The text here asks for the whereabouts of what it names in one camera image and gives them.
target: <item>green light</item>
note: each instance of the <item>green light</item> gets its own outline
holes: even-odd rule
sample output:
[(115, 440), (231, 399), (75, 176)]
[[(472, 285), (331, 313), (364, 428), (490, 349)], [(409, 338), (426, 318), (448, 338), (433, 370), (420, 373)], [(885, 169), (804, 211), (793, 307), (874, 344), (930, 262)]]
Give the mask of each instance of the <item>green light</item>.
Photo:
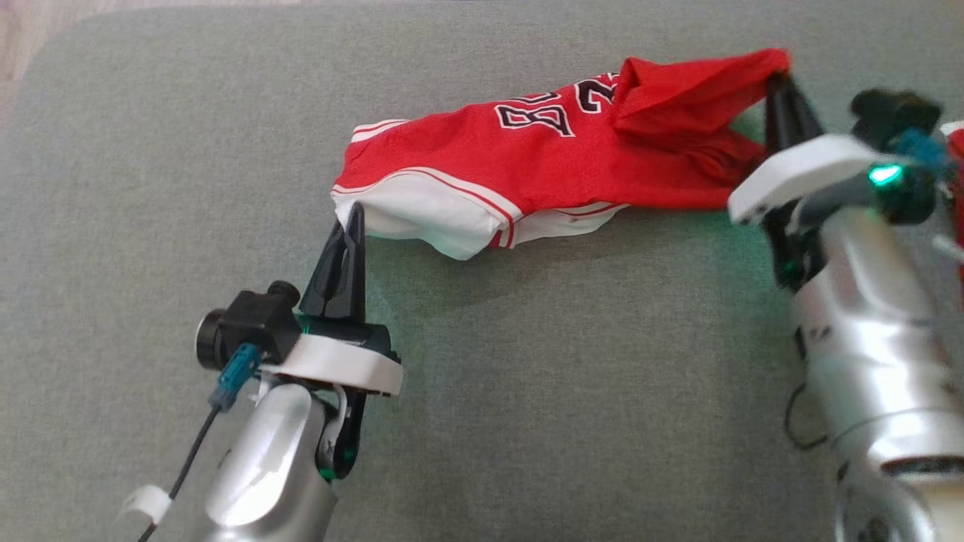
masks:
[(876, 186), (887, 186), (900, 180), (903, 176), (903, 167), (897, 165), (877, 166), (870, 170), (868, 176)]

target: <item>teal connector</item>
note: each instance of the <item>teal connector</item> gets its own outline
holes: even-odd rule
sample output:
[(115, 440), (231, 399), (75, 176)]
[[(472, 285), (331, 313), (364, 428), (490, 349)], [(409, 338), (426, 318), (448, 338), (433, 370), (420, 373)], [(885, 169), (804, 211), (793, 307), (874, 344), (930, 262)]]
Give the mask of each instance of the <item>teal connector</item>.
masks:
[(234, 402), (241, 393), (241, 388), (254, 376), (261, 367), (261, 352), (250, 343), (242, 344), (231, 356), (228, 366), (218, 377), (218, 389), (208, 398), (207, 403), (212, 407), (227, 412), (234, 406)]

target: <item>gray table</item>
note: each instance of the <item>gray table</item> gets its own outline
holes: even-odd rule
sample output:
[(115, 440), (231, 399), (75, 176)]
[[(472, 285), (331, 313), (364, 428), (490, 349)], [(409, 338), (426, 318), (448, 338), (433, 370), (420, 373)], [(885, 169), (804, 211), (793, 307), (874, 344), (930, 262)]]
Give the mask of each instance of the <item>gray table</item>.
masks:
[[(200, 317), (303, 285), (352, 126), (558, 88), (624, 57), (787, 46), (825, 123), (873, 85), (961, 100), (964, 10), (898, 0), (185, 9), (81, 23), (2, 147), (0, 538), (104, 540), (167, 487), (215, 375)], [(953, 266), (906, 235), (958, 360)], [(832, 464), (781, 434), (801, 369), (763, 236), (624, 211), (468, 262), (373, 240), (370, 313), (406, 361), (372, 400), (331, 540), (830, 538)], [(697, 265), (684, 265), (685, 262)], [(218, 420), (156, 540), (183, 540), (251, 406)], [(133, 539), (126, 532), (124, 539)]]

